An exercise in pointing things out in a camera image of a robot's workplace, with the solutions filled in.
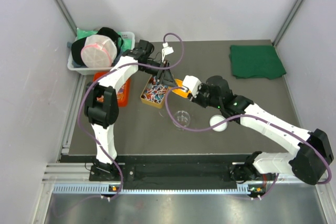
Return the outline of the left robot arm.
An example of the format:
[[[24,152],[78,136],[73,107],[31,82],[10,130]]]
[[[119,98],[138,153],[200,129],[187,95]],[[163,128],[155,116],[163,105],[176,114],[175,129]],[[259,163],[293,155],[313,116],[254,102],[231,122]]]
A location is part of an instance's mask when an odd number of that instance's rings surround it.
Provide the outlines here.
[[[113,181],[121,177],[121,168],[116,162],[114,124],[119,116],[117,93],[126,81],[138,71],[146,72],[163,82],[176,85],[170,72],[170,63],[165,57],[173,53],[168,42],[163,43],[161,61],[151,59],[153,45],[141,40],[137,47],[125,51],[118,63],[102,77],[87,86],[81,108],[94,131],[97,155],[90,169],[92,182]]]

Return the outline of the white round lid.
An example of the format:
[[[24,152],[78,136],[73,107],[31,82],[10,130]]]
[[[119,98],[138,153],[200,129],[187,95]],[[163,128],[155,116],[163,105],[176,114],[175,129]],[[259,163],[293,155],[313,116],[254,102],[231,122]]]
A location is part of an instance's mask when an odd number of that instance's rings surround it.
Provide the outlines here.
[[[227,129],[228,123],[222,115],[214,115],[210,118],[209,125],[213,131],[222,132]]]

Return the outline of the tan candy box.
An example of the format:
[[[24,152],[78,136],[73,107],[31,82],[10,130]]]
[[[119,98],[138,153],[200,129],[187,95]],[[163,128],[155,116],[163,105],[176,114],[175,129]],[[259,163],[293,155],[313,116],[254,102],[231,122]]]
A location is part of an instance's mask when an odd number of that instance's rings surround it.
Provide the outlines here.
[[[155,76],[151,76],[140,95],[140,99],[146,105],[161,109],[169,89],[170,87],[159,84]]]

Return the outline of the yellow plastic scoop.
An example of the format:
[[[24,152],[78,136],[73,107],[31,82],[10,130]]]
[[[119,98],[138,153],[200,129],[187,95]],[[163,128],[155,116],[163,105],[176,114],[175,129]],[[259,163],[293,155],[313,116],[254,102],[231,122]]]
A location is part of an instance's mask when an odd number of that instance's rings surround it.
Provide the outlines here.
[[[176,83],[176,87],[171,88],[172,92],[175,93],[176,95],[179,95],[182,98],[187,99],[188,94],[189,94],[189,89],[185,86],[183,86],[183,81],[179,79],[174,79]]]

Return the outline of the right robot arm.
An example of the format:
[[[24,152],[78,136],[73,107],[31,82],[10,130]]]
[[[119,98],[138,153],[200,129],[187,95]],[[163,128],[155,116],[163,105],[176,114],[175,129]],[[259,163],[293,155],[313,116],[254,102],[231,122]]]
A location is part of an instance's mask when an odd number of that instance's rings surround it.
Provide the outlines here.
[[[251,99],[233,94],[221,76],[212,76],[202,83],[186,76],[183,86],[188,98],[203,108],[220,110],[222,116],[250,128],[285,149],[284,153],[252,153],[244,163],[245,174],[252,180],[263,174],[276,173],[297,177],[309,185],[328,183],[332,178],[330,164],[334,157],[327,134],[316,129],[305,130],[268,113]]]

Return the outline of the clear plastic cup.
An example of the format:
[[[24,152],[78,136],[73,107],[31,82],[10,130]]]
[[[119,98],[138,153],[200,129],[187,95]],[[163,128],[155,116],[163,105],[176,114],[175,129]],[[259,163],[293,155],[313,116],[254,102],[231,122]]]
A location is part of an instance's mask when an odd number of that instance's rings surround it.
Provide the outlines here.
[[[173,122],[178,130],[183,130],[183,128],[179,127],[179,125],[183,127],[188,127],[190,125],[191,117],[188,112],[184,110],[179,110],[174,114],[174,119],[176,121]]]

